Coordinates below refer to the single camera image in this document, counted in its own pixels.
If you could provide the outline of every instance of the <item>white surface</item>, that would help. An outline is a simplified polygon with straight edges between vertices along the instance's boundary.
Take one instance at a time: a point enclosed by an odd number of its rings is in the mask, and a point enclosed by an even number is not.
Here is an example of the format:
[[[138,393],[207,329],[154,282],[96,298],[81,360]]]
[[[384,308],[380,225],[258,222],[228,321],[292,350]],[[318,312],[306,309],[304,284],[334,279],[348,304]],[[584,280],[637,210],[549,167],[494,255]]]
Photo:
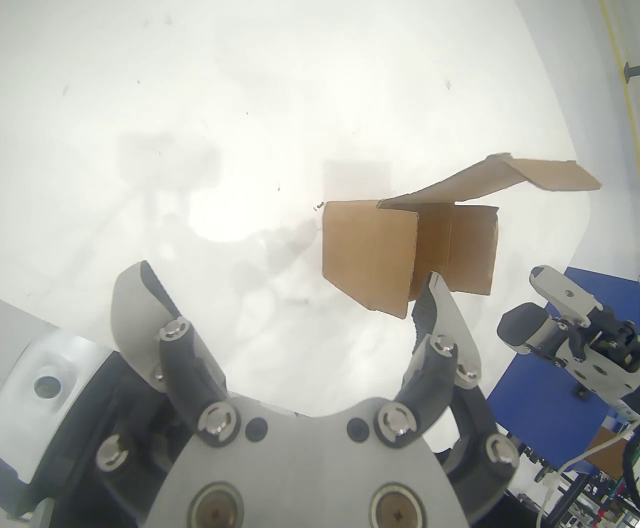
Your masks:
[[[31,482],[58,427],[111,350],[65,330],[54,329],[21,354],[0,390],[0,459]],[[60,393],[39,398],[35,382],[53,376]]]
[[[600,2],[516,3],[546,66],[578,163],[603,184],[589,196],[589,227],[571,266],[637,280],[640,177],[624,87]]]
[[[512,0],[8,0],[0,81],[0,298],[110,345],[115,277],[148,259],[230,390],[309,415],[393,396],[414,341],[322,279],[315,206],[494,152],[575,157]],[[533,266],[569,263],[589,197],[482,201],[493,294],[456,297],[487,392],[500,315],[537,297]]]
[[[27,345],[54,327],[17,308],[0,301],[0,330],[2,353],[0,354],[0,390]]]

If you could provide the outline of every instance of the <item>metal plate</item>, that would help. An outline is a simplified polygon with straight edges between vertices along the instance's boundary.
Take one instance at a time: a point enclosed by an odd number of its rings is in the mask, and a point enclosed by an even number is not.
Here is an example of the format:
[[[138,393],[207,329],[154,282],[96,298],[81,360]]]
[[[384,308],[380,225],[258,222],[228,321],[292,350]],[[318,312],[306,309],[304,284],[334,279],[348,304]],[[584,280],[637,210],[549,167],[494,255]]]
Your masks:
[[[189,505],[208,484],[231,484],[242,496],[244,528],[348,526],[369,528],[371,501],[386,484],[411,489],[429,528],[468,527],[456,495],[426,442],[400,450],[376,437],[347,435],[354,417],[372,419],[387,400],[370,399],[336,415],[309,418],[278,412],[244,397],[230,400],[243,423],[269,424],[257,443],[244,434],[222,448],[192,438],[169,473],[145,528],[186,527]]]

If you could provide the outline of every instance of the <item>cardboard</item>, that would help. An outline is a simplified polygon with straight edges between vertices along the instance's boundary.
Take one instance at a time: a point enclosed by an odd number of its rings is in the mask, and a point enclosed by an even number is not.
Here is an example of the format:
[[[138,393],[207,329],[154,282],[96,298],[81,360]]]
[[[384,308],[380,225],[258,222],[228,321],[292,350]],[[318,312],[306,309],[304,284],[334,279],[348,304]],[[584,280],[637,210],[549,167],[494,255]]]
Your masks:
[[[575,161],[493,154],[414,193],[328,202],[323,276],[369,310],[403,319],[430,271],[451,291],[489,295],[498,243],[497,207],[458,205],[528,181],[547,191],[593,191]]]
[[[589,449],[611,440],[614,436],[616,436],[616,433],[601,427],[589,445]],[[599,470],[604,471],[612,479],[619,480],[622,478],[622,454],[626,445],[627,441],[622,439],[606,449],[588,456],[587,461],[591,462]]]

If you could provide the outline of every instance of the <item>white cable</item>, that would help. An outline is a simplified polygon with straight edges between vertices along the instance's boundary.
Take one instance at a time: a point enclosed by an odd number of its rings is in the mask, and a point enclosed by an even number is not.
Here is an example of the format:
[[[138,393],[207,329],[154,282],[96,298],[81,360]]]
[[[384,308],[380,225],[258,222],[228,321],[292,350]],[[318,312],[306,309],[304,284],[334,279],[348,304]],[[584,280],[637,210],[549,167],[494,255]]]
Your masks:
[[[553,486],[549,486],[549,489],[547,490],[547,494],[545,495],[545,501],[542,503],[542,506],[540,506],[540,511],[538,512],[538,518],[536,519],[536,528],[541,528],[542,526],[542,516],[545,514],[545,508],[547,507],[547,503],[551,500],[551,496],[553,495],[554,491],[557,488],[557,482],[560,478],[560,475],[562,475],[562,473],[564,473],[570,465],[575,464],[576,462],[579,462],[580,460],[583,460],[584,458],[587,458],[588,456],[591,456],[592,454],[597,453],[598,451],[602,451],[602,449],[606,449],[610,445],[615,444],[616,442],[619,442],[625,437],[627,433],[628,433],[628,428],[623,429],[620,433],[618,433],[613,438],[610,438],[606,442],[602,442],[602,444],[598,444],[596,447],[592,447],[589,451],[585,451],[580,456],[572,458],[569,462],[565,463],[557,471],[556,478],[554,479],[554,482],[553,482]]]

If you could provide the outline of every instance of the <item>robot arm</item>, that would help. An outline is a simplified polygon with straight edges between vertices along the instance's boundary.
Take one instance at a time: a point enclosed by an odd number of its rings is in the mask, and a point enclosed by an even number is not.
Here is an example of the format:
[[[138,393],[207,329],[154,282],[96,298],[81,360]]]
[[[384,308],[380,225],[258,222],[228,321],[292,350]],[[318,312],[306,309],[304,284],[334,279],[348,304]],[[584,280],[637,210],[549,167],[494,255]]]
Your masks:
[[[498,336],[520,354],[534,353],[566,369],[630,421],[640,412],[640,340],[631,321],[550,266],[531,271],[529,282],[557,310],[526,303],[502,316]]]

